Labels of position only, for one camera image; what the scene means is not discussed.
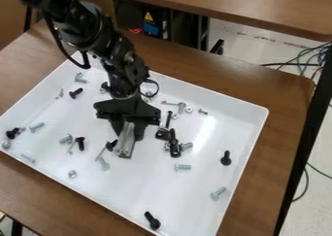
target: silver bolt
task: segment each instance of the silver bolt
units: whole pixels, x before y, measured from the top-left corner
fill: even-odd
[[[186,144],[180,144],[180,149],[181,151],[188,150],[193,147],[192,143],[186,143]]]
[[[68,144],[73,144],[73,140],[74,140],[73,136],[72,136],[71,134],[68,134],[66,137],[60,139],[60,140],[59,140],[59,143],[60,143],[61,145],[64,145],[64,144],[66,144],[66,143],[68,143]]]
[[[43,122],[39,122],[35,125],[30,126],[29,128],[32,133],[35,133],[39,128],[42,128],[44,125],[45,124]]]
[[[220,197],[220,195],[221,195],[224,191],[226,191],[226,187],[222,186],[222,187],[221,187],[220,189],[218,189],[217,191],[212,192],[212,193],[210,194],[210,196],[211,196],[211,198],[212,198],[214,201],[217,201],[218,198]]]
[[[107,163],[103,157],[99,157],[99,162],[102,165],[103,171],[108,171],[110,169],[110,164]]]
[[[190,170],[191,169],[191,165],[189,164],[179,164],[179,163],[176,163],[174,165],[174,169],[176,171],[179,171],[179,170]]]
[[[191,114],[192,111],[193,111],[193,109],[192,109],[191,107],[187,107],[187,108],[185,109],[185,112],[188,113],[188,114]]]
[[[74,179],[78,176],[78,173],[75,171],[75,170],[71,170],[69,173],[68,173],[68,177],[70,179]]]
[[[26,160],[28,160],[31,163],[35,163],[36,162],[36,160],[34,158],[32,158],[32,157],[30,157],[30,156],[28,156],[26,154],[21,154],[21,157],[25,158]]]
[[[12,142],[9,139],[4,139],[4,142],[1,144],[2,148],[7,150],[12,146]]]

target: wire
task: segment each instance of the wire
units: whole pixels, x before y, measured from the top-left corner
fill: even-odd
[[[83,68],[83,69],[89,69],[91,68],[90,63],[88,62],[87,54],[85,51],[80,51],[82,58],[83,58],[83,64],[80,64],[80,62],[76,61],[74,58],[72,58],[68,52],[63,48],[61,41],[57,35],[57,32],[54,29],[53,21],[51,20],[50,16],[47,13],[43,13],[44,19],[47,22],[48,28],[50,30],[51,35],[53,36],[57,46],[59,47],[60,51],[67,57],[68,60],[73,62],[76,66]]]
[[[146,94],[144,94],[143,92],[140,91],[141,95],[146,96],[147,98],[153,98],[155,95],[157,95],[157,93],[159,92],[159,89],[160,89],[160,86],[159,86],[158,82],[156,82],[154,80],[151,80],[151,79],[146,79],[145,83],[147,83],[147,84],[155,84],[155,86],[156,86],[156,92],[154,94],[152,94],[152,95],[146,95]]]
[[[308,174],[308,171],[307,171],[306,168],[305,168],[304,172],[305,172],[305,176],[306,176],[306,186],[305,186],[305,189],[303,189],[302,193],[298,197],[294,198],[292,200],[292,202],[295,202],[295,201],[298,201],[299,199],[301,199],[307,193],[307,191],[308,191],[308,187],[309,187],[309,174]]]
[[[332,180],[332,177],[325,174],[324,172],[318,170],[317,168],[315,168],[311,163],[307,162],[307,164],[312,168],[314,169],[315,171],[317,171],[320,175],[324,176],[325,178],[328,178],[328,179],[331,179]]]
[[[298,66],[298,65],[301,65],[301,66],[317,66],[318,64],[315,64],[315,63],[266,63],[266,64],[261,64],[260,66],[274,66],[274,65],[287,65],[287,66]]]

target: black screw head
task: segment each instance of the black screw head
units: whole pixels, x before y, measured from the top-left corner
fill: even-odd
[[[230,158],[230,151],[225,151],[223,157],[220,160],[221,164],[224,166],[228,166],[232,163],[232,159]]]

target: black screw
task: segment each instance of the black screw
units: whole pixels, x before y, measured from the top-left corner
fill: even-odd
[[[166,119],[166,125],[165,125],[166,128],[170,127],[170,122],[171,122],[173,112],[168,111],[167,113],[168,113],[168,116],[167,116],[167,119]]]
[[[6,136],[9,139],[14,139],[18,132],[19,132],[19,128],[14,128],[11,131],[6,131]]]
[[[83,92],[83,89],[80,87],[79,89],[75,90],[75,91],[70,91],[69,92],[69,96],[72,97],[72,99],[76,99],[76,96],[80,93]]]
[[[84,140],[85,137],[76,138],[75,141],[79,144],[79,149],[81,152],[84,151]]]
[[[225,165],[225,166],[228,166],[232,163],[232,160],[231,158],[229,157],[229,154],[230,152],[229,151],[226,151],[223,155],[223,157],[221,158],[220,162]]]
[[[149,221],[149,227],[151,227],[151,229],[153,231],[157,230],[160,227],[160,221],[158,219],[155,219],[152,214],[150,214],[148,211],[146,211],[144,213],[145,217],[147,218],[147,220]]]

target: floor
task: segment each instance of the floor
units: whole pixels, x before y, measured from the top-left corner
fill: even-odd
[[[224,55],[255,64],[286,62],[295,57],[304,46],[315,47],[322,44],[321,42],[212,19],[210,48],[217,39],[225,41]],[[308,57],[304,57],[302,61],[305,62]],[[315,69],[316,67],[309,68],[306,76],[310,77]],[[296,66],[285,67],[282,70],[298,75]],[[309,162],[324,173],[332,175],[331,133],[332,109],[329,109]],[[309,189],[303,198],[292,204],[281,236],[332,235],[332,180],[319,175],[310,167],[307,167],[307,170],[310,177]],[[302,192],[304,185],[305,179],[302,177],[296,195]]]

